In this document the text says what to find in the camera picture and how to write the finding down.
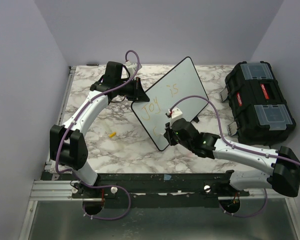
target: yellow marker cap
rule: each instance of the yellow marker cap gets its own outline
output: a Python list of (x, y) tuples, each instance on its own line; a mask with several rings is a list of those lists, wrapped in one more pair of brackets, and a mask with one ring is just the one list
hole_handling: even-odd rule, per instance
[(109, 135), (109, 138), (113, 138), (116, 134), (117, 134), (117, 133), (114, 131), (113, 133), (111, 133), (111, 134)]

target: marble table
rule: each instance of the marble table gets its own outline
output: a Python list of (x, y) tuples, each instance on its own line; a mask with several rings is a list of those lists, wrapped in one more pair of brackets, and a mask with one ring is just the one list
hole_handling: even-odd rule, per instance
[[(228, 103), (220, 102), (219, 92), (225, 87), (225, 77), (233, 67), (195, 66), (209, 99), (219, 111), (225, 135), (226, 126), (233, 121), (233, 116)], [(68, 120), (84, 102), (90, 86), (99, 80), (105, 68), (105, 65), (76, 68), (63, 121)], [(143, 65), (137, 76), (146, 90), (171, 68), (172, 65)], [(251, 170), (248, 166), (227, 160), (197, 157), (180, 145), (159, 151), (130, 106), (131, 102), (127, 100), (111, 103), (99, 114), (85, 136), (88, 162), (98, 173), (223, 173), (226, 170)], [(200, 132), (219, 133), (212, 107), (208, 105), (198, 117), (199, 123), (193, 124)], [(110, 138), (109, 134), (113, 132), (116, 136)], [(51, 172), (55, 173), (54, 161)]]

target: toolbox lid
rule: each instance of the toolbox lid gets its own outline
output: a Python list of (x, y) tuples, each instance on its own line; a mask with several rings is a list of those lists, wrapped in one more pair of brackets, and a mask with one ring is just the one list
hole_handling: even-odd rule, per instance
[(248, 62), (241, 64), (241, 69), (245, 80), (274, 79), (269, 66), (261, 62)]
[(254, 105), (260, 125), (270, 125), (270, 131), (286, 130), (292, 124), (287, 108), (279, 105)]

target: gray floor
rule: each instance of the gray floor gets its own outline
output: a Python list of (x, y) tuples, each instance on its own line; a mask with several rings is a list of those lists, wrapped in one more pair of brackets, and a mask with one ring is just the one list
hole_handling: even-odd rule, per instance
[[(257, 211), (262, 199), (244, 199), (239, 213)], [(137, 209), (116, 221), (83, 217), (80, 202), (39, 202), (31, 240), (295, 240), (284, 199), (270, 199), (266, 211), (253, 218), (235, 218), (218, 208)], [(121, 209), (106, 209), (114, 217)]]

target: red label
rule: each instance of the red label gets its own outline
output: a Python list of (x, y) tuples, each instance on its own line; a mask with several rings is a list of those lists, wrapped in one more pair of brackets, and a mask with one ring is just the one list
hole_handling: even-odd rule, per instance
[(264, 94), (265, 99), (269, 99), (269, 96), (268, 96), (267, 90), (266, 90), (266, 88), (265, 88), (265, 85), (263, 85), (263, 84), (261, 83), (260, 86), (261, 86), (261, 89), (262, 89), (262, 91), (263, 91), (263, 94)]
[(238, 99), (239, 106), (242, 106), (242, 101), (239, 92), (236, 93), (236, 98)]

